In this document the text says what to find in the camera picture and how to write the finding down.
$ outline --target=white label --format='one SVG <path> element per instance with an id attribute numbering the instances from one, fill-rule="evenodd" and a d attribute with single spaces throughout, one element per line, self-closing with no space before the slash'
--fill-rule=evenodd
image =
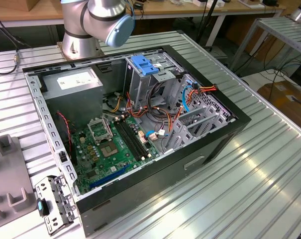
<path id="1" fill-rule="evenodd" d="M 82 72 L 71 76 L 63 76 L 57 79 L 57 83 L 59 83 L 62 90 L 86 85 L 93 82 L 96 82 L 96 79 L 92 79 L 88 72 Z"/>
<path id="2" fill-rule="evenodd" d="M 160 63 L 157 63 L 157 64 L 153 64 L 153 66 L 158 68 L 161 67 L 162 65 Z"/>
<path id="3" fill-rule="evenodd" d="M 286 96 L 290 101 L 294 101 L 294 99 L 297 100 L 297 98 L 295 96 L 292 96 L 292 95 L 289 95 L 289 96 Z"/>
<path id="4" fill-rule="evenodd" d="M 158 133 L 159 133 L 159 135 L 165 135 L 165 130 L 164 130 L 164 129 L 160 129 L 160 130 L 158 131 Z"/>

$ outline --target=ram slot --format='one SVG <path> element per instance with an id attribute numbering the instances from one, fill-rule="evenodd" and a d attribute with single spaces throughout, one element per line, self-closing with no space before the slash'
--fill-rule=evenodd
<path id="1" fill-rule="evenodd" d="M 115 127 L 137 161 L 147 156 L 147 151 L 143 148 L 141 142 L 139 142 L 126 122 L 120 121 L 115 123 Z"/>
<path id="2" fill-rule="evenodd" d="M 126 131 L 126 133 L 128 134 L 128 136 L 130 138 L 132 138 L 132 140 L 134 141 L 134 146 L 137 148 L 137 150 L 139 151 L 139 153 L 146 157 L 147 156 L 147 151 L 144 149 L 144 147 L 142 146 L 141 142 L 138 140 L 138 138 L 135 136 L 133 130 L 131 129 L 131 127 L 129 127 L 128 124 L 126 124 L 126 122 L 122 122 L 122 126 L 124 128 L 124 130 Z"/>

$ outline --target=metal slotted table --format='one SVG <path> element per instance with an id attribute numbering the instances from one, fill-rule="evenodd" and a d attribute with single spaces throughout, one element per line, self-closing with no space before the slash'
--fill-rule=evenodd
<path id="1" fill-rule="evenodd" d="M 218 84 L 252 121 L 211 163 L 90 238 L 296 238 L 301 233 L 301 129 L 184 34 L 132 36 L 107 53 L 170 44 Z M 14 52 L 0 53 L 0 69 Z M 64 61 L 56 46 L 21 51 L 20 69 L 0 76 L 0 135 L 17 136 L 33 185 L 58 169 L 22 67 Z M 49 238 L 37 211 L 0 228 L 0 238 Z M 78 219 L 54 236 L 83 238 Z"/>
<path id="2" fill-rule="evenodd" d="M 268 34 L 275 36 L 276 38 L 283 41 L 286 45 L 290 46 L 287 51 L 285 58 L 282 60 L 280 65 L 283 65 L 287 60 L 288 54 L 292 49 L 299 51 L 301 53 L 301 24 L 294 22 L 288 17 L 272 17 L 272 18 L 260 18 L 256 19 L 252 24 L 250 30 L 243 39 L 240 47 L 236 51 L 230 69 L 233 70 L 238 60 L 240 59 L 244 49 L 249 43 L 251 37 L 253 36 L 255 30 L 260 27 L 264 30 L 262 37 L 260 38 L 253 50 L 251 55 L 260 47 L 262 41 Z"/>

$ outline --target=green circuit board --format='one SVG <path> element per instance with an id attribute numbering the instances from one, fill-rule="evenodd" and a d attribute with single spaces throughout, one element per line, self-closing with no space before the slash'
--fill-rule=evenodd
<path id="1" fill-rule="evenodd" d="M 134 127 L 133 130 L 141 130 L 146 134 L 134 118 L 127 118 L 125 121 L 128 125 Z M 109 127 L 113 134 L 111 141 L 106 140 L 100 144 L 95 143 L 88 127 L 72 134 L 77 158 L 77 165 L 74 168 L 78 176 L 77 185 L 81 194 L 90 191 L 93 183 L 101 179 L 107 179 L 107 176 L 112 177 L 116 172 L 121 175 L 159 156 L 155 146 L 152 142 L 149 142 L 148 148 L 144 145 L 143 147 L 151 154 L 151 157 L 137 161 L 113 122 L 109 123 Z M 99 130 L 103 130 L 101 134 L 105 133 L 104 128 L 96 130 L 96 128 L 93 129 L 94 135 L 99 134 Z"/>

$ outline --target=blue cable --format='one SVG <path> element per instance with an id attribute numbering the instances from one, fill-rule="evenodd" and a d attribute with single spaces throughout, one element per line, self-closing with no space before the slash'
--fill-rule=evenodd
<path id="1" fill-rule="evenodd" d="M 130 11 L 131 11 L 132 17 L 133 17 L 133 19 L 134 19 L 134 28 L 133 28 L 133 30 L 134 30 L 134 29 L 135 29 L 135 22 L 136 22 L 135 11 L 134 11 L 133 6 L 132 6 L 131 3 L 129 2 L 129 0 L 125 0 L 125 2 L 127 2 L 128 5 L 130 6 Z"/>
<path id="2" fill-rule="evenodd" d="M 146 138 L 148 138 L 148 136 L 150 135 L 150 134 L 152 134 L 152 133 L 154 133 L 155 131 L 148 131 L 147 133 L 146 133 Z"/>
<path id="3" fill-rule="evenodd" d="M 189 87 L 191 87 L 191 86 L 186 86 L 184 88 L 184 90 L 182 91 L 182 104 L 184 105 L 187 112 L 189 112 L 189 108 L 188 108 L 187 103 L 186 103 L 186 89 L 189 88 Z"/>

